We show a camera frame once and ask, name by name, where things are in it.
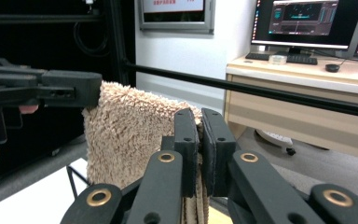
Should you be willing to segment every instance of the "horizontal black bar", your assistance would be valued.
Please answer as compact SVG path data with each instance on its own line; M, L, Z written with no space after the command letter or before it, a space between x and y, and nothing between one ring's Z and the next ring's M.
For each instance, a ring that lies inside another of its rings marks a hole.
M104 15L7 15L0 14L0 24L36 24L36 23L71 23L99 22Z
M278 91L264 87L257 87L238 82L230 82L212 77L201 77L187 73L173 72L169 70L151 68L125 62L125 67L137 72L152 74L160 77L169 77L178 80L197 83L205 86L216 87L228 91L238 91L251 95L267 97L269 99L285 101L288 103L307 105L316 108L336 111L339 113L358 116L358 104L327 99L323 97L310 96L306 94L294 93L290 91Z

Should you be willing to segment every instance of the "yellow surface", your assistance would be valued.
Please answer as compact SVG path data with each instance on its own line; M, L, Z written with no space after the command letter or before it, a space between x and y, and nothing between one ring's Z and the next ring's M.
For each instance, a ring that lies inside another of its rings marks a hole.
M230 217L217 211L216 209L209 207L209 224L232 224Z

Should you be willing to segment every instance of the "white desktop surface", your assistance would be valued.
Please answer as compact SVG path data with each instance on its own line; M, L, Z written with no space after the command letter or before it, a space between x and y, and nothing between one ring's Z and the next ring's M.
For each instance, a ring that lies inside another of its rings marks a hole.
M86 161L79 159L71 164L85 174ZM77 193L86 188L86 184L75 175L74 180ZM0 202L0 224L60 223L74 199L66 168L63 167Z

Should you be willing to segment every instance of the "vertical black pole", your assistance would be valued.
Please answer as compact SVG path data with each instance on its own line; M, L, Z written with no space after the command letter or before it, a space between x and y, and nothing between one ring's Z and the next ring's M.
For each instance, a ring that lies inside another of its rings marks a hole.
M106 30L108 33L108 45L114 81L123 85L129 85L128 72L123 64L123 60L127 56L120 0L103 0L103 7L106 17Z

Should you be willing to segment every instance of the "brown fabric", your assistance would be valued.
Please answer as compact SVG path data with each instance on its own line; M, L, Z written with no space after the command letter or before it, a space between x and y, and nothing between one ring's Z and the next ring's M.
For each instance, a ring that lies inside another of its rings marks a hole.
M186 102L103 82L98 106L83 111L89 181L123 189L139 179L149 157L159 150L161 137L173 135L175 112L184 108L193 111L196 124L200 125L200 110ZM182 223L208 222L205 191L199 167L197 195L184 198Z

